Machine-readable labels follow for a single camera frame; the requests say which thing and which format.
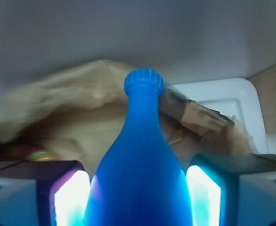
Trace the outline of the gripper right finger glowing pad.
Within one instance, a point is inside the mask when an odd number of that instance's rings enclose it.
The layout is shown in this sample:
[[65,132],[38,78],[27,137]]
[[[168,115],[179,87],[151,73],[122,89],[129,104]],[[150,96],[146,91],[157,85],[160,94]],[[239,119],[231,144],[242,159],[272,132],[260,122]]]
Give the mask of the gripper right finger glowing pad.
[[276,154],[197,154],[186,173],[195,226],[276,226]]

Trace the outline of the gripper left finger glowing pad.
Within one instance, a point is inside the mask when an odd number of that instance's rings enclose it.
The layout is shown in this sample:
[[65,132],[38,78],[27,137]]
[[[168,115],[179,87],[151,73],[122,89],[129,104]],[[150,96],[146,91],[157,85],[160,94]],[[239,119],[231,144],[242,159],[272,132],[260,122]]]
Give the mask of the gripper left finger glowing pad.
[[0,226],[82,226],[89,190],[79,161],[0,161]]

